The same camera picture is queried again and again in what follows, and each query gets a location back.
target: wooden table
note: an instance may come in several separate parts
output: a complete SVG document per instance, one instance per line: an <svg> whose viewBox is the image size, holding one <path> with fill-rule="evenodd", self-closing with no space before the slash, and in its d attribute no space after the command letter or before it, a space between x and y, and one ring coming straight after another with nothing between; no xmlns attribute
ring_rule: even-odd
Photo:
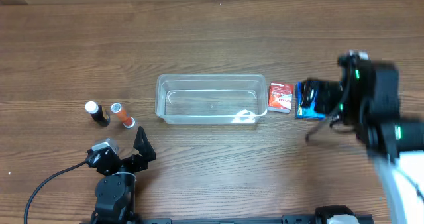
<svg viewBox="0 0 424 224"><path fill-rule="evenodd" d="M121 102L157 153L137 174L136 209L172 219L279 217L347 205L389 223L386 197L353 136L269 112L257 125L167 125L154 113L160 74L263 74L338 80L337 56L367 50L397 62L402 111L424 111L424 0L285 0L0 7L0 223L22 223L35 187L114 138L86 101ZM353 152L346 146L356 147ZM86 166L45 185L30 223L87 221L102 175Z"/></svg>

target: plastic container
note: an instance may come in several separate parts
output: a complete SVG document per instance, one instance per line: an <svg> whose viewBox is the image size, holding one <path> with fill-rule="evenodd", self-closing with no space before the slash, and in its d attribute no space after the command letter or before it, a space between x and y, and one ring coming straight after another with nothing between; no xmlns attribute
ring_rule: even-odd
<svg viewBox="0 0 424 224"><path fill-rule="evenodd" d="M163 74L156 84L156 114L169 124L252 124L267 108L262 75Z"/></svg>

